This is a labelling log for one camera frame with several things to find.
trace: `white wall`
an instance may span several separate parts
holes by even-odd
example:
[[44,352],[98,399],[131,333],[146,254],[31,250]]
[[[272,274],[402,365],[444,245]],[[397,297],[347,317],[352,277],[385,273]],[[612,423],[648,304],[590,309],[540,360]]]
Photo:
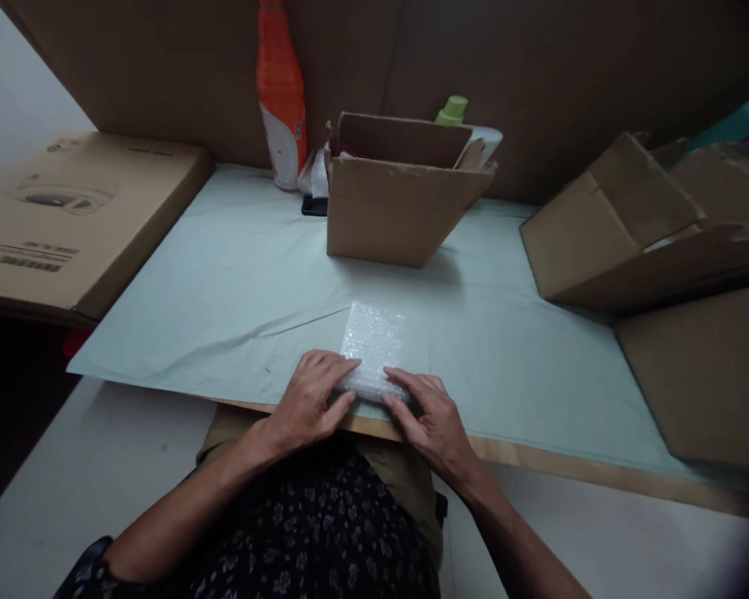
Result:
[[93,128],[0,9],[0,170],[63,129]]

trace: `white plastic bag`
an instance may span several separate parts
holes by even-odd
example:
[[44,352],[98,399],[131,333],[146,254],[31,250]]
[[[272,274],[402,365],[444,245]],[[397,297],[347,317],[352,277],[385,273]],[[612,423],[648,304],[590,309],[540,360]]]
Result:
[[300,176],[297,177],[297,185],[300,191],[314,198],[326,198],[330,195],[323,151],[311,151]]

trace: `plastic bottle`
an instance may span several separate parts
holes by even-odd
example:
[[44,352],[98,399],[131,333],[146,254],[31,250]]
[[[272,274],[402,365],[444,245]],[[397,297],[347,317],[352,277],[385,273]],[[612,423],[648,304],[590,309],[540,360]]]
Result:
[[464,151],[466,148],[472,145],[472,143],[478,139],[482,139],[485,142],[485,148],[483,153],[480,155],[480,162],[478,168],[483,168],[488,161],[491,159],[494,150],[502,141],[502,132],[492,127],[483,127],[478,125],[463,125],[464,122],[464,110],[469,101],[463,96],[450,96],[447,100],[447,104],[444,108],[439,111],[439,115],[435,118],[435,121],[440,125],[447,126],[464,126],[472,130],[472,135],[469,141],[466,142]]
[[259,1],[258,35],[258,99],[275,185],[296,191],[307,157],[305,88],[283,0]]

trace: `black floral clothing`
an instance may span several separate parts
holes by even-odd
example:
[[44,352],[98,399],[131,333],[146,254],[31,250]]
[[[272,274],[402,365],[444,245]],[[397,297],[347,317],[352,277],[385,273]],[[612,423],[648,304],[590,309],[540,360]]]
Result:
[[132,585],[87,552],[57,599],[439,597],[408,513],[349,443],[308,448],[253,481],[171,579]]

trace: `white container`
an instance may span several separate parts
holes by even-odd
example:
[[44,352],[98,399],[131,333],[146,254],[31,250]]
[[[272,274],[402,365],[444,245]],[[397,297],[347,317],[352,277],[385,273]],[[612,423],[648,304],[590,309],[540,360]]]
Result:
[[469,138],[469,141],[466,142],[464,151],[460,153],[461,156],[466,152],[466,148],[471,146],[478,139],[485,141],[485,148],[483,148],[483,153],[480,155],[480,162],[477,165],[478,168],[483,168],[488,161],[491,160],[491,155],[493,155],[494,150],[497,149],[497,146],[502,141],[502,132],[491,127],[481,127],[477,125],[460,126],[472,130],[472,136]]

